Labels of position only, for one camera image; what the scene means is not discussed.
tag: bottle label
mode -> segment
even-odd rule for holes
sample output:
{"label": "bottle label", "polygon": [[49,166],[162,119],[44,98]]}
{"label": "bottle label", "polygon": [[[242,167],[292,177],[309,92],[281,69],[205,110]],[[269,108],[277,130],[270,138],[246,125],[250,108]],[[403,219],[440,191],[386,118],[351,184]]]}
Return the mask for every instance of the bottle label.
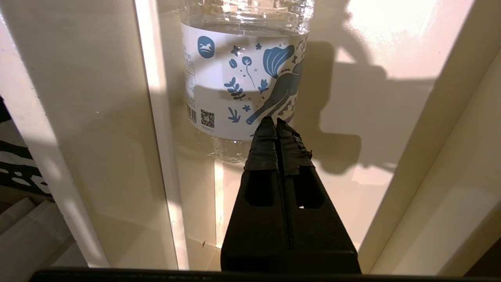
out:
{"label": "bottle label", "polygon": [[265,116],[294,117],[306,35],[257,37],[182,25],[191,123],[210,135],[251,140]]}

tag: qr code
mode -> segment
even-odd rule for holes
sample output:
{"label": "qr code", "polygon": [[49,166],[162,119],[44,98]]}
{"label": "qr code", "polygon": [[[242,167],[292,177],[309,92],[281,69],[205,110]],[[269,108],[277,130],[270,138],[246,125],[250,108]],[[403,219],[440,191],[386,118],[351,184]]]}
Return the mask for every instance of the qr code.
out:
{"label": "qr code", "polygon": [[202,124],[210,128],[214,128],[214,113],[201,110],[202,113]]}
{"label": "qr code", "polygon": [[188,109],[189,119],[191,119],[191,121],[196,124],[196,111],[192,109],[188,104],[186,104],[186,108]]}

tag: water bottle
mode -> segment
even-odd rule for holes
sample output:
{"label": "water bottle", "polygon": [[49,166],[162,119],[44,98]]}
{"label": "water bottle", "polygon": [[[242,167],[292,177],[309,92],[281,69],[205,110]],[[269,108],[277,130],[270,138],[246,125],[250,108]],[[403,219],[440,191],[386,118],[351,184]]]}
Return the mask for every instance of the water bottle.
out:
{"label": "water bottle", "polygon": [[315,0],[184,0],[186,109],[197,142],[244,162],[265,116],[292,122]]}

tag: unicorn illustration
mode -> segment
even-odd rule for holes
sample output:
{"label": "unicorn illustration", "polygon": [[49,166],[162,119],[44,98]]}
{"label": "unicorn illustration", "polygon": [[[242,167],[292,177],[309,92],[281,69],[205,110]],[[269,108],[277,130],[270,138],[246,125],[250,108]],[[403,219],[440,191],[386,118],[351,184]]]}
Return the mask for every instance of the unicorn illustration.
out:
{"label": "unicorn illustration", "polygon": [[288,72],[280,76],[278,75],[280,66],[294,54],[294,51],[294,45],[289,45],[283,49],[275,47],[265,50],[263,56],[265,71],[274,77],[277,82],[275,83],[271,95],[261,108],[257,109],[256,112],[245,121],[247,124],[252,124],[265,112],[267,112],[267,116],[273,115],[288,101],[289,97],[297,94],[299,79],[301,77],[302,61],[294,66],[292,73]]}

